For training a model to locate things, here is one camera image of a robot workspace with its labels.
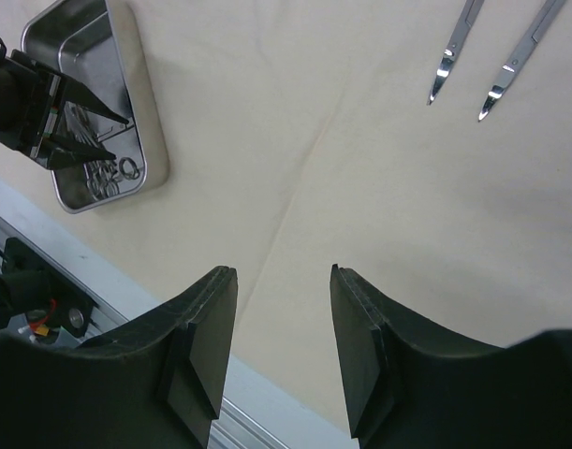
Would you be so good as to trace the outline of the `steel surgical scissors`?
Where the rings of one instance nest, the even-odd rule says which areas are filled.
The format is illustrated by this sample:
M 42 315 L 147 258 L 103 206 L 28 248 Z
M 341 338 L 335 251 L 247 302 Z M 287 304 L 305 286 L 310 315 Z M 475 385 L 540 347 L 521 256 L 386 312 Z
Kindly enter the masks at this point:
M 462 51 L 466 38 L 476 22 L 477 16 L 485 3 L 484 0 L 467 0 L 462 8 L 449 41 L 443 51 L 443 56 L 436 69 L 433 85 L 427 99 L 430 106 L 439 95 Z

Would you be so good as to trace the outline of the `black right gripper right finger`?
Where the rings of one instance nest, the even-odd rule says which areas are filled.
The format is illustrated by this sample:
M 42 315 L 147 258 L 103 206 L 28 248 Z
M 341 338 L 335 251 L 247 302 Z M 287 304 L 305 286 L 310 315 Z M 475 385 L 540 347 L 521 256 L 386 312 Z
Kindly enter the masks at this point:
M 333 267 L 351 436 L 363 448 L 572 448 L 572 329 L 506 348 L 452 331 Z

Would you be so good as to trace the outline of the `steel surgical forceps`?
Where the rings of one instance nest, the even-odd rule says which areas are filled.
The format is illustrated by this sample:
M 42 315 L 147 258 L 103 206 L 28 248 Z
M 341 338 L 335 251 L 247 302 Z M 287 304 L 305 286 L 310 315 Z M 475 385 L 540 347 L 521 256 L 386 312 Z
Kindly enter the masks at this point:
M 133 120 L 128 124 L 119 123 L 108 131 L 98 134 L 88 117 L 87 111 L 75 104 L 66 105 L 66 130 L 78 142 L 104 150 L 103 142 L 117 137 L 134 127 Z M 89 162 L 84 165 L 85 186 L 93 200 L 104 200 L 120 194 L 120 183 L 137 181 L 144 174 L 133 158 L 121 156 L 115 160 Z

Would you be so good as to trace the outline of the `beige cloth wrap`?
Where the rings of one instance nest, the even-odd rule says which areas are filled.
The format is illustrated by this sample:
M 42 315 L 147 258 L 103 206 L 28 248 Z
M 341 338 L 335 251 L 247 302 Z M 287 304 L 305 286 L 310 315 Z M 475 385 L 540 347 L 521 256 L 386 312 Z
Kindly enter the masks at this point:
M 492 111 L 541 9 L 488 1 L 429 91 L 459 1 L 135 1 L 160 188 L 77 215 L 0 146 L 0 216 L 127 317 L 232 266 L 232 351 L 338 428 L 333 264 L 462 334 L 572 327 L 572 1 Z

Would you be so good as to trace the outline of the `steel instrument tray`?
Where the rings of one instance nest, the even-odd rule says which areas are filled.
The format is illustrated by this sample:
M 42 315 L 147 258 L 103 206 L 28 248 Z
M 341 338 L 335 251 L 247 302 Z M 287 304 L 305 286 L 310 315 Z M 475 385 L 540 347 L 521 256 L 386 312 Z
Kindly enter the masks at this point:
M 57 1 L 28 22 L 21 49 L 27 55 L 81 81 L 134 127 L 105 140 L 104 149 L 133 158 L 144 168 L 137 181 L 120 183 L 120 194 L 93 200 L 84 165 L 52 174 L 57 199 L 72 214 L 91 210 L 161 186 L 169 177 L 169 156 L 154 100 L 135 15 L 126 1 Z M 98 134 L 119 123 L 87 114 Z M 66 107 L 60 133 L 66 130 Z

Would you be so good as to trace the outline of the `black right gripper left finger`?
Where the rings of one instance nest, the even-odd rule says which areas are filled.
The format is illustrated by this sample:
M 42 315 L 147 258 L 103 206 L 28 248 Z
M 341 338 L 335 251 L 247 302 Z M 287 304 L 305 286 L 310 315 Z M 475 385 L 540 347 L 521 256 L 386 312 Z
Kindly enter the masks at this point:
M 75 348 L 0 332 L 0 448 L 204 448 L 219 417 L 238 295 L 219 266 Z

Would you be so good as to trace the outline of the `steel curved scissors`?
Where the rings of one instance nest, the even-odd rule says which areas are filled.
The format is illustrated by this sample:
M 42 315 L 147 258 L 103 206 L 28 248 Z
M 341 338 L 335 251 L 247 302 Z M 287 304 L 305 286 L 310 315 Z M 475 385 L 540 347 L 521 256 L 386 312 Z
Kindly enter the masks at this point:
M 565 0 L 547 0 L 502 65 L 477 116 L 482 122 L 520 74 L 533 51 L 561 11 Z

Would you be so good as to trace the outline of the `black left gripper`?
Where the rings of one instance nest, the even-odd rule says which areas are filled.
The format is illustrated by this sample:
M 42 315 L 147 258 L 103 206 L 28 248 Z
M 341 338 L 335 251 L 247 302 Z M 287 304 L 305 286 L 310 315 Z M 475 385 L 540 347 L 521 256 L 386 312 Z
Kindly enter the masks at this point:
M 55 135 L 62 99 L 121 124 L 128 119 L 111 110 L 85 84 L 24 52 L 0 37 L 0 143 L 49 170 L 114 161 L 104 148 Z

